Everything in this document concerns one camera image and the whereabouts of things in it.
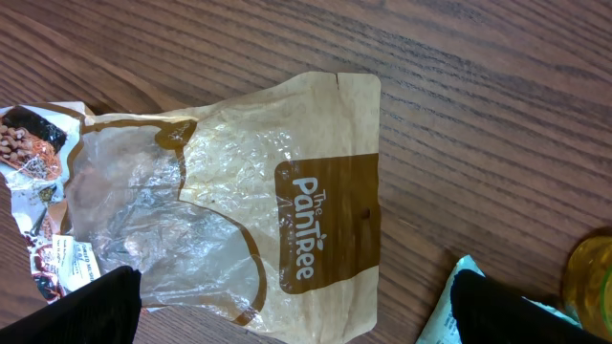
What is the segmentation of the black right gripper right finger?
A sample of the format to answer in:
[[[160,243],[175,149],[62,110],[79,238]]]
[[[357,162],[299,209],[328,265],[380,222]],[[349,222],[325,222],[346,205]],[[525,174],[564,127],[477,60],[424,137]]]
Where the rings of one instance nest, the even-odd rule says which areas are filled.
[[[472,270],[455,275],[450,302],[463,344],[606,343]]]

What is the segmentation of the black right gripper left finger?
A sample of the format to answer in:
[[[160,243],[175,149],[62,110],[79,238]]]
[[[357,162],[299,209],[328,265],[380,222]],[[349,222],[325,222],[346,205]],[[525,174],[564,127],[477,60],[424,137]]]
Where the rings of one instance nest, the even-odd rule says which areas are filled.
[[[2,343],[123,344],[134,340],[141,273],[114,269],[1,330]]]

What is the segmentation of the mint green wet wipes pack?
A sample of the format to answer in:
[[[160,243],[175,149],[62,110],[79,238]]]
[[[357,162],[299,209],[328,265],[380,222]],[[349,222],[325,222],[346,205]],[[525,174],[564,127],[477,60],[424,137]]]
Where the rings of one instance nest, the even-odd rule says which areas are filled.
[[[484,277],[485,274],[482,270],[477,266],[475,261],[471,258],[471,256],[466,255],[458,260],[455,267],[453,268],[447,282],[445,288],[440,296],[436,307],[431,315],[431,317],[426,322],[425,327],[423,328],[420,336],[417,341],[419,343],[431,343],[431,344],[455,344],[461,343],[460,335],[458,333],[456,320],[452,315],[451,310],[451,302],[450,302],[450,289],[453,284],[455,275],[462,270],[472,270]],[[550,312],[551,314],[570,322],[573,325],[578,326],[582,329],[581,324],[574,320],[573,318],[563,314],[562,312],[550,307],[543,305],[541,303],[537,303],[528,298],[525,298],[535,305],[541,307],[543,310]]]

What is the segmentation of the yellow oil bottle silver cap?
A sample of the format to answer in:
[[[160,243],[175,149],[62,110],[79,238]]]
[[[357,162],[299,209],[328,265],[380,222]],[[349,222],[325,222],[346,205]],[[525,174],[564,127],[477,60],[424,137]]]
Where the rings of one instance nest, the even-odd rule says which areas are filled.
[[[576,247],[564,273],[562,297],[586,331],[611,340],[610,236],[594,236]]]

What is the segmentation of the brown snack packet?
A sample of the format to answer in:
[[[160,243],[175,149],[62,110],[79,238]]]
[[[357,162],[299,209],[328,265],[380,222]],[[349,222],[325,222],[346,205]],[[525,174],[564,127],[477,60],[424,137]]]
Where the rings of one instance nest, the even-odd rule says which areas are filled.
[[[288,343],[372,330],[380,97],[374,75],[309,72],[153,115],[3,108],[1,173],[47,306],[128,266],[141,313],[197,307]]]

